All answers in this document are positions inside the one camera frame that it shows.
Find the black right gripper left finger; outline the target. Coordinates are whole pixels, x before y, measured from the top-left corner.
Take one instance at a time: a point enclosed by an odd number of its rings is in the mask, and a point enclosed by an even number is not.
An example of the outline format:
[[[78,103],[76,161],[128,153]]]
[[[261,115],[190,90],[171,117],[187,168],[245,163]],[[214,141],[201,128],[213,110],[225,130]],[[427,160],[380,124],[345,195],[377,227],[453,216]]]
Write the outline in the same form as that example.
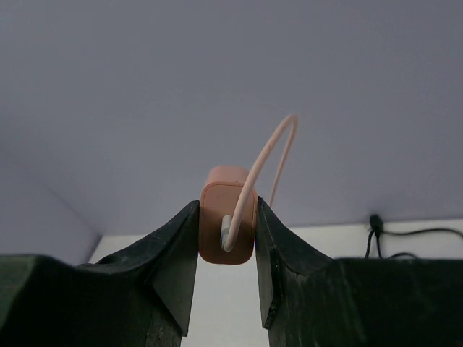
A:
[[[200,205],[100,261],[1,257],[3,346],[179,346],[189,330]]]

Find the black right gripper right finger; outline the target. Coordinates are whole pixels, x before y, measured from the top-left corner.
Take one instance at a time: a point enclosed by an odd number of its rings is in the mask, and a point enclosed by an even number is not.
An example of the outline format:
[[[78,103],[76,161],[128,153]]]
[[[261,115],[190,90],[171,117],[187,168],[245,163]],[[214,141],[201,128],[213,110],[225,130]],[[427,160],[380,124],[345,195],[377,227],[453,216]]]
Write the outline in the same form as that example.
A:
[[[261,324],[271,346],[460,346],[462,261],[330,258],[258,200]]]

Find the pink charger plug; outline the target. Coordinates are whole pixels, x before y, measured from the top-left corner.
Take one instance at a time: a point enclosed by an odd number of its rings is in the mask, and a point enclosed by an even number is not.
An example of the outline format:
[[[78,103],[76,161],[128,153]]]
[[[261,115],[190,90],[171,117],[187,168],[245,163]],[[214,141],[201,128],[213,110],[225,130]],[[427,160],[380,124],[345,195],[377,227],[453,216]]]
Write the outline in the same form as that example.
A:
[[[251,191],[245,204],[233,250],[221,247],[223,217],[233,215],[248,170],[241,166],[216,166],[208,174],[200,197],[199,254],[216,265],[241,265],[253,253],[258,195]]]

